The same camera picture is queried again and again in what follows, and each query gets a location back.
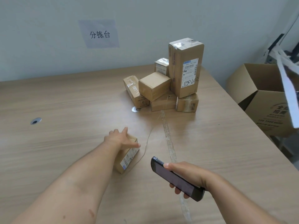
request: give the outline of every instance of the person's right arm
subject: person's right arm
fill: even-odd
[[[218,174],[187,162],[165,163],[164,167],[178,173],[190,183],[209,191],[227,224],[280,223]],[[176,194],[180,192],[178,188],[175,188]]]

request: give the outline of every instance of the scar on arm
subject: scar on arm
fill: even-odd
[[[91,209],[88,209],[88,211],[89,211],[91,217],[94,218],[95,214],[93,213],[93,211]]]

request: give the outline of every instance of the hand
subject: hand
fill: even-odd
[[[114,131],[110,131],[109,135],[104,137],[104,142],[120,146],[120,149],[140,147],[139,143],[132,142],[128,138],[127,127],[125,127],[121,133],[118,131],[118,129],[115,129]]]
[[[181,177],[183,177],[193,185],[205,188],[206,191],[209,191],[212,181],[220,177],[209,170],[200,168],[185,161],[180,163],[164,163],[164,168],[179,174]],[[169,184],[169,186],[171,188],[174,188],[174,185],[171,183]],[[180,194],[181,190],[175,188],[174,192],[175,194]],[[184,194],[184,198],[188,199],[189,196]]]

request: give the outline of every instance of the black handheld device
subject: black handheld device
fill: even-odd
[[[173,171],[166,170],[163,167],[163,162],[157,157],[151,159],[150,165],[152,170],[160,177],[164,178],[169,183],[173,184],[176,188],[190,196],[195,201],[200,201],[204,196],[204,188],[197,187],[190,182],[186,181],[182,177],[178,176]]]

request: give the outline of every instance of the small cardboard box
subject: small cardboard box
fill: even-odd
[[[183,98],[177,98],[176,110],[178,112],[196,112],[198,102],[199,99],[196,93]]]
[[[169,91],[170,78],[160,72],[154,72],[139,80],[140,94],[150,101],[161,97]]]
[[[167,109],[175,109],[176,98],[177,96],[173,92],[168,91],[166,94],[162,95],[158,99],[151,101],[150,106],[152,112]]]
[[[137,138],[130,134],[128,134],[128,138],[133,142],[138,142]],[[120,150],[114,160],[114,169],[121,174],[124,173],[138,151],[139,148]]]
[[[123,79],[123,82],[136,108],[142,108],[150,104],[150,101],[140,94],[138,79],[135,75]]]
[[[160,72],[163,75],[169,77],[169,60],[166,58],[161,58],[155,62],[154,71]]]
[[[299,77],[288,72],[295,89]],[[266,134],[288,137],[297,129],[291,123],[288,104],[275,64],[242,64],[226,81],[227,93]]]
[[[203,53],[204,44],[191,38],[169,43],[170,89],[178,98],[197,92]]]

